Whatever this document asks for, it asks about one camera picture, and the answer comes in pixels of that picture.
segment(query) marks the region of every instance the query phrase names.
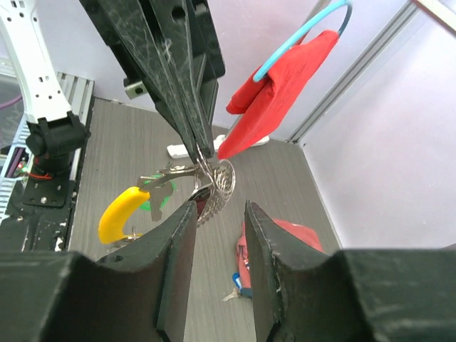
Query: white plastic piece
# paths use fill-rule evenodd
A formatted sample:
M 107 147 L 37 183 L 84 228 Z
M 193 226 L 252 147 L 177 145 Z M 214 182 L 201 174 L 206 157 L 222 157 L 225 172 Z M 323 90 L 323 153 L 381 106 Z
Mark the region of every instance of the white plastic piece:
M 224 142 L 225 137 L 226 137 L 226 135 L 222 134 L 215 138 L 214 149 L 215 149 L 216 153 L 219 152 L 220 145 Z M 269 136 L 264 137 L 259 142 L 252 145 L 252 147 L 261 146 L 261 145 L 266 144 L 267 142 L 269 142 Z M 180 158 L 188 157 L 188 152 L 184 145 L 169 145 L 168 147 L 166 147 L 166 149 L 172 159 L 180 159 Z
M 24 98 L 27 121 L 65 118 L 65 98 L 41 34 L 37 0 L 0 0 L 0 33 L 6 43 Z

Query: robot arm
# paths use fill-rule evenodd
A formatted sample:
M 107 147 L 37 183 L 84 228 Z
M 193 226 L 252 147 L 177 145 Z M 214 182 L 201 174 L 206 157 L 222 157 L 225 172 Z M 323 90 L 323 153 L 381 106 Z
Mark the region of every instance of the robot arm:
M 37 173 L 68 171 L 70 154 L 82 147 L 89 133 L 71 111 L 57 81 L 40 30 L 37 0 L 1 2 L 0 30 L 24 98 L 30 130 L 26 140 L 35 155 Z
M 29 123 L 63 119 L 71 112 L 40 29 L 36 0 L 3 1 L 0 28 L 14 64 Z

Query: blue hanger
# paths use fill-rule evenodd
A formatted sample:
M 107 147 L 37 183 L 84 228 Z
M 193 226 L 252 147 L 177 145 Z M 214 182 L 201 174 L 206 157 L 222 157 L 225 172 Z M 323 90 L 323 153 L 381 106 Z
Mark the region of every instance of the blue hanger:
M 345 15 L 345 19 L 343 20 L 342 26 L 338 31 L 338 35 L 340 37 L 344 32 L 345 28 L 347 27 L 348 21 L 351 17 L 351 12 L 353 10 L 353 7 L 351 6 L 351 2 L 349 0 L 340 0 L 334 4 L 328 5 L 325 9 L 323 9 L 321 12 L 319 12 L 313 18 L 307 21 L 303 26 L 301 26 L 301 28 L 298 31 L 296 31 L 293 36 L 288 38 L 288 40 L 285 43 L 283 43 L 282 46 L 278 48 L 276 52 L 274 52 L 271 55 L 271 57 L 269 57 L 268 60 L 263 64 L 263 66 L 261 66 L 261 68 L 255 73 L 253 77 L 254 82 L 259 82 L 264 77 L 264 75 L 266 75 L 269 69 L 278 61 L 278 59 L 284 53 L 286 53 L 294 44 L 296 44 L 296 42 L 299 41 L 299 39 L 301 39 L 306 33 L 308 33 L 317 23 L 326 18 L 336 9 L 339 9 L 343 6 L 347 6 L 347 13 Z

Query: red object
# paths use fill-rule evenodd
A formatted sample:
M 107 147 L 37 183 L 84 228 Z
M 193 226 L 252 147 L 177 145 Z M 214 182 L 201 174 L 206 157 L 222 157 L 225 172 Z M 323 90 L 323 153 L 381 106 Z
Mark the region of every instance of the red object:
M 282 221 L 281 219 L 274 219 L 274 222 L 281 228 L 285 229 L 288 233 L 308 244 L 310 247 L 323 252 L 320 239 L 313 229 L 301 226 L 300 224 Z M 245 223 L 242 223 L 242 236 L 237 242 L 236 258 L 237 266 L 239 267 L 239 275 L 241 276 L 242 288 L 250 289 L 252 285 L 250 282 L 249 251 L 247 249 L 247 241 L 245 238 Z
M 261 81 L 253 81 L 255 73 L 250 76 L 227 106 L 228 113 L 243 116 L 220 146 L 219 159 L 246 150 L 278 128 L 338 38 L 337 32 L 324 31 L 284 53 Z

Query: cable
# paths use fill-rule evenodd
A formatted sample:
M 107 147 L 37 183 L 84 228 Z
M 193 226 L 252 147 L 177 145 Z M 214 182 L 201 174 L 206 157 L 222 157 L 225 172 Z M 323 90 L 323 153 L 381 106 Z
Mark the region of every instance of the cable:
M 22 95 L 16 96 L 10 101 L 6 101 L 5 103 L 0 104 L 0 110 L 7 109 L 8 107 L 11 107 L 12 105 L 17 104 L 20 100 L 22 100 Z
M 342 26 L 338 30 L 339 37 L 347 27 L 348 21 L 350 20 L 352 13 L 352 5 L 350 0 L 340 0 L 334 4 L 327 6 L 325 9 L 317 13 L 313 18 L 307 21 L 301 28 L 296 31 L 293 36 L 288 38 L 288 40 L 283 43 L 272 55 L 268 58 L 266 62 L 261 66 L 260 69 L 255 73 L 253 77 L 254 82 L 259 82 L 269 71 L 269 69 L 278 61 L 278 59 L 286 53 L 292 46 L 296 44 L 306 33 L 308 33 L 318 22 L 326 18 L 329 14 L 334 12 L 336 9 L 339 9 L 343 6 L 347 6 L 347 12 L 345 19 L 343 20 Z

